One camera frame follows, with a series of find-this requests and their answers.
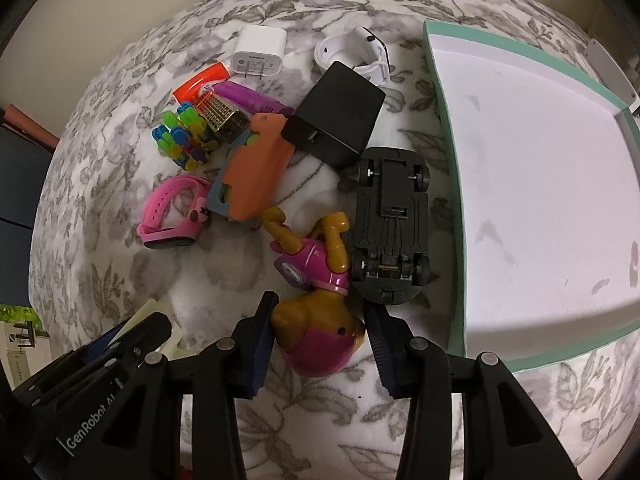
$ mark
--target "white power adapter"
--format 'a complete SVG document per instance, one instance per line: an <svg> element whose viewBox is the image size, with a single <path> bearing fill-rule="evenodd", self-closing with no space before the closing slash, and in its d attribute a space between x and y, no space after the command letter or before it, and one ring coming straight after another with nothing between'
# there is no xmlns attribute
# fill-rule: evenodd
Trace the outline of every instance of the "white power adapter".
<svg viewBox="0 0 640 480"><path fill-rule="evenodd" d="M231 69L244 75L276 75L282 68L287 31L263 25L245 25L231 55Z"/></svg>

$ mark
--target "black power adapter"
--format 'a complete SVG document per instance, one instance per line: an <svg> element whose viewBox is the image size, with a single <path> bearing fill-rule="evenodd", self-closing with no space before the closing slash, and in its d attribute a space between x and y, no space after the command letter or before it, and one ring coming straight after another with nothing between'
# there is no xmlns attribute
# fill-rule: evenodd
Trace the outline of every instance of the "black power adapter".
<svg viewBox="0 0 640 480"><path fill-rule="evenodd" d="M289 118L282 137L341 170L367 147L384 100L384 91L334 61Z"/></svg>

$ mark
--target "pink watch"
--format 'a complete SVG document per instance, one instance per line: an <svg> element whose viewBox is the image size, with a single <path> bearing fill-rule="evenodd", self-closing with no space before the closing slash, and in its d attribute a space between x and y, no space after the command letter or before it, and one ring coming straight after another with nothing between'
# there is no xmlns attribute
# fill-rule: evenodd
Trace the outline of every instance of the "pink watch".
<svg viewBox="0 0 640 480"><path fill-rule="evenodd" d="M161 228L164 213L181 191L193 189L191 211L180 225ZM149 197L136 231L149 249L166 249L193 244L210 224L207 196L211 183L199 176L180 174L165 180Z"/></svg>

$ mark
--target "leaf pattern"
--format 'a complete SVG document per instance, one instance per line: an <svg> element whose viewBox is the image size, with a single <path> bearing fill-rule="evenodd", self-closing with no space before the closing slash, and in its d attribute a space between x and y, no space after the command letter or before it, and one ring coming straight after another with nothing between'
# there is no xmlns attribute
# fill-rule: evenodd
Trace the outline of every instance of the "leaf pattern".
<svg viewBox="0 0 640 480"><path fill-rule="evenodd" d="M287 29L282 71L241 82L291 106L321 76L310 61L321 38L366 23L385 41L392 66L376 131L391 142L405 137L430 166L429 233L444 239L430 249L431 265L443 279L428 286L429 302L451 304L452 197L446 138L422 55L426 18L523 40L596 77L584 57L587 36L531 0L205 0L181 11L105 65L53 156L30 267L31 304L49 333L66 349L76 348L131 316L148 298L166 297L188 338L202 348L252 314L264 290L295 294L273 271L273 255L259 230L216 219L194 246L164 251L145 249L136 235L146 197L178 173L158 153L151 128L175 107L176 82L228 55L245 23ZM201 174L215 178L225 152L219 155ZM313 157L296 154L276 198L290 218L306 226L316 220L306 216L316 214L318 203L353 208L352 183L346 173L338 177ZM182 213L187 206L188 200L174 205ZM632 253L630 272L636 267ZM518 374L576 464L638 417L638 335ZM328 470L335 480L395 478L408 403L389 399L377 379L367 345L341 373L319 379L297 376L275 351L265 387L251 402L237 403L250 480L327 480ZM460 400L452 406L452 478L459 479ZM181 440L187 455L190 410L185 402Z"/></svg>

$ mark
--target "metal screw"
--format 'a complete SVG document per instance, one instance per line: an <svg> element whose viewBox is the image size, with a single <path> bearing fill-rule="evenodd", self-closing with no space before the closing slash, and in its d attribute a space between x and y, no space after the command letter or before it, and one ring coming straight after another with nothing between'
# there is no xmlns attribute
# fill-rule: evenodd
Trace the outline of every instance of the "metal screw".
<svg viewBox="0 0 640 480"><path fill-rule="evenodd" d="M489 366L495 366L500 361L500 359L498 359L498 356L496 354L491 353L491 352L485 352L484 354L482 354L480 356L480 359L482 360L482 362L484 364L489 365Z"/></svg>
<svg viewBox="0 0 640 480"><path fill-rule="evenodd" d="M218 350L227 351L236 346L236 342L230 337L223 337L216 343L216 346L218 347Z"/></svg>
<svg viewBox="0 0 640 480"><path fill-rule="evenodd" d="M429 342L423 337L414 337L409 341L409 346L414 350L426 350Z"/></svg>
<svg viewBox="0 0 640 480"><path fill-rule="evenodd" d="M157 365L162 361L162 354L160 352L149 352L145 355L145 363L149 366Z"/></svg>

